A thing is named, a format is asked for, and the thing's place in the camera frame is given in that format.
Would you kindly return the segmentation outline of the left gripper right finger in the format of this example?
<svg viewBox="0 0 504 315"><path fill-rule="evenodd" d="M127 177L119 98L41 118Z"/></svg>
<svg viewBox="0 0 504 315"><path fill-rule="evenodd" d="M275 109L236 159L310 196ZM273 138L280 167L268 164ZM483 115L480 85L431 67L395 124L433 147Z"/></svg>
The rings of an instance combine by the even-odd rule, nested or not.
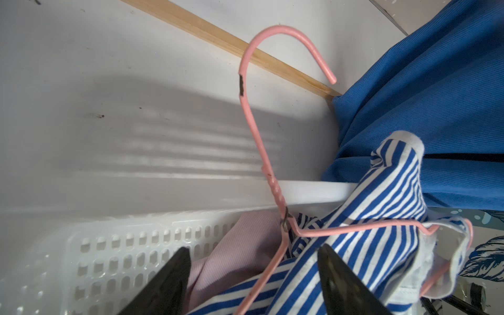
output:
<svg viewBox="0 0 504 315"><path fill-rule="evenodd" d="M391 313L328 244L318 250L317 264L328 314Z"/></svg>

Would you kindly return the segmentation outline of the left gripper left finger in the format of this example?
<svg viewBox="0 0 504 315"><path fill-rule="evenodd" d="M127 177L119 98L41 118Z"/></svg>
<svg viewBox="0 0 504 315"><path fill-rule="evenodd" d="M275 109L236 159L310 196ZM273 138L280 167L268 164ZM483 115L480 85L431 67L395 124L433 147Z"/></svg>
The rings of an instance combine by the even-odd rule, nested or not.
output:
<svg viewBox="0 0 504 315"><path fill-rule="evenodd" d="M190 251L180 248L120 314L182 314L191 269Z"/></svg>

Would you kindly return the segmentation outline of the striped tank top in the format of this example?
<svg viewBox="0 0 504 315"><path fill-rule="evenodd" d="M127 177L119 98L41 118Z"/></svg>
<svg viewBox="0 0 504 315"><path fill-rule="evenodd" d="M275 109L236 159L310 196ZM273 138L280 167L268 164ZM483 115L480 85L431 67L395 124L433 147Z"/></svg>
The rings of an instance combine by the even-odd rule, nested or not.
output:
<svg viewBox="0 0 504 315"><path fill-rule="evenodd" d="M422 141L407 131L388 136L370 156L371 167L347 200L323 218L296 216L299 228L321 230L385 220L416 220L426 227L387 227L308 238L294 233L281 263L248 314L325 314L318 250L328 244L393 314L408 314L421 296L450 295L472 240L460 217L429 220L421 194Z"/></svg>

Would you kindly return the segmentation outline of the pink wire hanger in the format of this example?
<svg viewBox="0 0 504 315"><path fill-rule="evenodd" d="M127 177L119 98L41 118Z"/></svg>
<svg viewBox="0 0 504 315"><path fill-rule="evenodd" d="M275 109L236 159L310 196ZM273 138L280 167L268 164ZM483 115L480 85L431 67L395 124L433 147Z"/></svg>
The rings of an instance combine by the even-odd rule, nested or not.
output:
<svg viewBox="0 0 504 315"><path fill-rule="evenodd" d="M270 277L273 275L273 272L276 270L280 261L282 260L283 255L286 252L287 246L289 245L289 231L292 230L294 234L301 237L329 237L329 236L338 236L342 234L349 234L352 232L361 232L368 231L378 228L387 228L387 227L416 227L423 233L425 236L430 236L434 234L439 228L442 226L440 224L433 223L429 227L426 227L424 224L415 221L415 220L388 220L388 221L378 221L373 223L366 224L354 224L346 227L335 227L329 229L321 229L321 230L302 230L299 228L296 220L290 215L286 200L282 194L282 189L277 178L274 175L271 162L269 160L269 156L266 152L265 146L263 144L263 140L261 138L259 129L255 122L255 118L253 117L251 107L248 101L247 87L246 87L246 78L248 66L251 61L252 55L256 48L264 41L266 38L269 38L273 35L285 34L289 35L297 40L299 40L312 55L313 59L315 59L316 63L320 67L321 71L323 71L324 75L327 77L330 83L336 83L337 78L334 73L329 69L329 66L326 64L325 60L322 58L321 54L315 47L315 45L311 42L311 40L304 35L303 32L290 27L290 26L282 26L276 25L266 28L257 34L248 47L245 49L240 67L239 67L239 87L240 87L240 104L245 114L245 119L248 123L250 131L253 135L255 144L257 145L257 149L259 151L259 155L262 159L262 172L266 177L268 185L270 186L271 193L274 197L275 203L278 206L278 210L280 212L280 216L282 218L280 223L280 231L282 233L282 242L273 257L272 261L269 263L265 271L262 273L261 277L258 279L256 284L251 289L250 293L244 300L240 303L236 314L245 314L252 303L256 300L257 296L260 294L261 290L265 287L266 283L269 281Z"/></svg>

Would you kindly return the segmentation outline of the pink tank top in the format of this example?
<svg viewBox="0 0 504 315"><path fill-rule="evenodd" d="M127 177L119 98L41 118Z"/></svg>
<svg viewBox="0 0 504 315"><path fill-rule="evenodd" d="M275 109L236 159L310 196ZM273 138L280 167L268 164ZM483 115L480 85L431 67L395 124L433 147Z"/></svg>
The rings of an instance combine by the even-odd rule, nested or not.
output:
<svg viewBox="0 0 504 315"><path fill-rule="evenodd" d="M184 314L233 314L277 252L276 211L250 211L206 258L192 264Z"/></svg>

